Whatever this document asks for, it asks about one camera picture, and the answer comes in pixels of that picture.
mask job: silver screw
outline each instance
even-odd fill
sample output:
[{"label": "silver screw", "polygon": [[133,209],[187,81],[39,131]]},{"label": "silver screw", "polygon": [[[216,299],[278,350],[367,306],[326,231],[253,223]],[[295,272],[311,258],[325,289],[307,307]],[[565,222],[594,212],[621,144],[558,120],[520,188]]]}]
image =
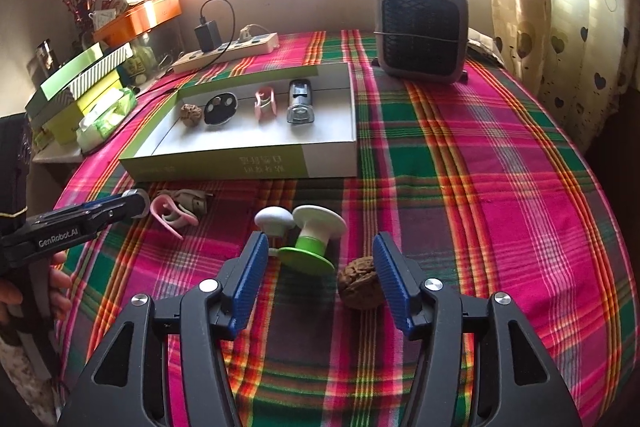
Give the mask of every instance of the silver screw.
[{"label": "silver screw", "polygon": [[205,279],[198,284],[198,288],[200,288],[200,291],[204,293],[213,292],[218,289],[218,281],[215,279]]},{"label": "silver screw", "polygon": [[424,287],[432,292],[442,290],[442,281],[440,279],[427,279],[424,282]]},{"label": "silver screw", "polygon": [[498,304],[511,304],[511,296],[505,292],[498,292],[497,294],[495,294],[494,299]]},{"label": "silver screw", "polygon": [[133,297],[131,298],[131,304],[133,304],[134,306],[144,306],[149,300],[149,297],[147,297],[145,294],[143,293],[139,293],[137,295],[133,295]]}]

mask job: desk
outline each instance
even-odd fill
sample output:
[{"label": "desk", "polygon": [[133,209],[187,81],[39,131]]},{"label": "desk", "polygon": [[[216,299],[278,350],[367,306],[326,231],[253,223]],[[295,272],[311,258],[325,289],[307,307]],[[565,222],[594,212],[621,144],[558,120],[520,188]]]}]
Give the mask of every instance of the desk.
[{"label": "desk", "polygon": [[[185,292],[240,253],[258,210],[313,203],[347,222],[347,234],[327,254],[338,267],[370,255],[375,233],[386,230],[431,277],[468,295],[513,296],[556,361],[584,427],[594,425],[636,365],[639,343],[628,256],[592,172],[504,70],[472,58],[466,85],[406,82],[370,65],[375,49],[372,35],[354,31],[282,36],[273,54],[175,81],[347,62],[359,176],[145,185],[152,196],[191,187],[215,200],[199,227],[184,229],[182,242],[143,219],[118,223],[69,251],[73,308],[58,333],[71,390],[133,295]],[[150,102],[85,160],[59,205],[133,186],[118,154],[161,102]],[[254,427],[398,425],[418,353],[386,307],[345,309],[334,278],[302,277],[278,259],[269,260],[248,328],[224,349],[242,424]],[[184,427],[184,402],[175,397],[182,388],[177,341],[169,350],[174,423]],[[468,344],[458,425],[469,407],[471,361]]]},{"label": "desk", "polygon": [[53,141],[34,155],[31,161],[40,164],[63,163],[80,165],[82,163],[82,152],[78,142],[60,145],[58,142]]}]

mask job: heart pattern curtain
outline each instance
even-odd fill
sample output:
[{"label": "heart pattern curtain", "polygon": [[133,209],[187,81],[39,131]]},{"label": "heart pattern curtain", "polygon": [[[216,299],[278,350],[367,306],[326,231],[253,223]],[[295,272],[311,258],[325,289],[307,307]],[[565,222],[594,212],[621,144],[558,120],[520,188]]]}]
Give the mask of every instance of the heart pattern curtain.
[{"label": "heart pattern curtain", "polygon": [[585,152],[634,82],[640,0],[492,0],[507,68]]}]

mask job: white mushroom-shaped object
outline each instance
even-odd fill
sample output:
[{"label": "white mushroom-shaped object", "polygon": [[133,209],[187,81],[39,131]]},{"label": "white mushroom-shaped object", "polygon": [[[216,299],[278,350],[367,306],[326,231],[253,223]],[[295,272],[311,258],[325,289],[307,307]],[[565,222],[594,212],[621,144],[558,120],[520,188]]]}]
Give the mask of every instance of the white mushroom-shaped object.
[{"label": "white mushroom-shaped object", "polygon": [[[295,227],[291,212],[281,206],[268,206],[255,214],[254,223],[268,237],[285,237]],[[275,257],[277,248],[270,248],[269,255]]]},{"label": "white mushroom-shaped object", "polygon": [[293,219],[302,229],[295,247],[278,250],[278,257],[287,266],[308,275],[334,273],[331,261],[324,257],[330,239],[347,231],[347,224],[328,208],[304,204],[293,210]]}]

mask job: finger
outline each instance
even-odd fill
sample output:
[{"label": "finger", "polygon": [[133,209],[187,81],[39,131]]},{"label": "finger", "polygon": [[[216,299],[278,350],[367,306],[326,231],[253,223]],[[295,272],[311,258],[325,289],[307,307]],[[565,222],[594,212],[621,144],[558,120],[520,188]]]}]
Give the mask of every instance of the finger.
[{"label": "finger", "polygon": [[57,266],[58,264],[65,264],[65,262],[66,262],[66,251],[55,253],[51,258],[51,264],[53,266]]},{"label": "finger", "polygon": [[51,308],[63,312],[65,315],[71,310],[71,301],[67,299],[62,293],[49,292],[49,299],[51,301]]},{"label": "finger", "polygon": [[6,309],[6,304],[0,302],[0,326],[7,325],[9,323],[9,311]]},{"label": "finger", "polygon": [[56,320],[59,321],[64,321],[66,319],[66,313],[63,312],[62,310],[59,309],[53,309],[53,316],[56,318]]},{"label": "finger", "polygon": [[64,272],[53,268],[49,275],[49,283],[52,288],[66,290],[71,288],[71,277]]},{"label": "finger", "polygon": [[22,294],[9,281],[0,279],[0,302],[5,304],[20,304],[22,302]]}]

